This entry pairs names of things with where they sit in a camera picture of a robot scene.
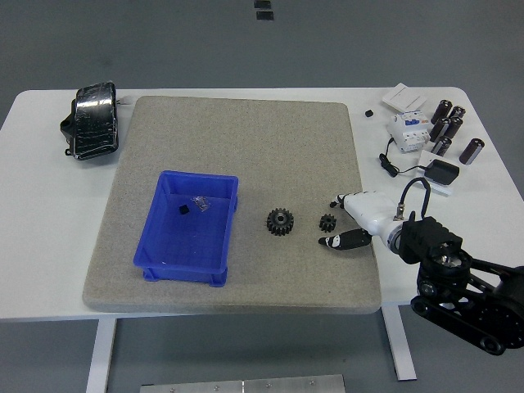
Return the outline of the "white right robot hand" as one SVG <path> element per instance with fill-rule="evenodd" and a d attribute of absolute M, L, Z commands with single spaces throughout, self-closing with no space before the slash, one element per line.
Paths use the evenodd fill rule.
<path fill-rule="evenodd" d="M 327 248 L 346 251 L 370 244 L 378 236 L 385 247 L 398 254 L 403 219 L 394 218 L 396 205 L 383 192 L 339 194 L 330 203 L 340 206 L 359 226 L 332 237 L 321 237 L 318 243 Z"/>

